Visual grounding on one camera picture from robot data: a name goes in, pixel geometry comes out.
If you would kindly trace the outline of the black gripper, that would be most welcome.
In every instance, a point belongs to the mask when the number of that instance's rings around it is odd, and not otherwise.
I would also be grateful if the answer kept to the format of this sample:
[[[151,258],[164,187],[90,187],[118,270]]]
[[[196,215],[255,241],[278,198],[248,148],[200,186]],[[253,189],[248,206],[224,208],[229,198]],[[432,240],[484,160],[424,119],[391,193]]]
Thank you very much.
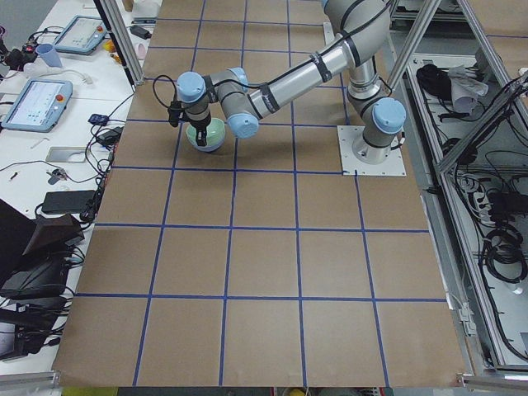
[[[205,146],[205,132],[209,125],[209,119],[192,120],[191,125],[196,129],[196,144],[198,146]]]

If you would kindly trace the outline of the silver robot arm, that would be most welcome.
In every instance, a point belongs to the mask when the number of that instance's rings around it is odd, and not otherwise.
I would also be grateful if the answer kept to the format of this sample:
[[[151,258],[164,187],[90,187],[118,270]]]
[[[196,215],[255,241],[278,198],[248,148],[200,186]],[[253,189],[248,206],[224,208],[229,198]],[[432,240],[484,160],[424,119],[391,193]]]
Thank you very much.
[[[403,105],[380,91],[374,57],[389,33],[389,1],[324,1],[333,41],[302,63],[267,82],[251,84],[242,68],[211,75],[185,72],[176,80],[167,109],[172,126],[188,122],[196,144],[208,144],[210,108],[221,105],[229,128],[240,139],[256,134],[259,122],[344,70],[350,73],[347,95],[365,123],[362,142],[369,149],[388,149],[403,128]]]

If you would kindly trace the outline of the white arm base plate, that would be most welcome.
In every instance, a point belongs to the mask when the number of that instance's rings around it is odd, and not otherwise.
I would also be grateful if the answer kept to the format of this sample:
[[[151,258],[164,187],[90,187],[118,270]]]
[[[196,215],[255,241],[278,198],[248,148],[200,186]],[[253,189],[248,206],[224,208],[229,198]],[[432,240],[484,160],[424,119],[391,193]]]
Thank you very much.
[[[362,125],[339,125],[337,136],[340,149],[342,174],[365,177],[407,176],[403,155],[397,138],[386,148],[373,148],[363,139]]]

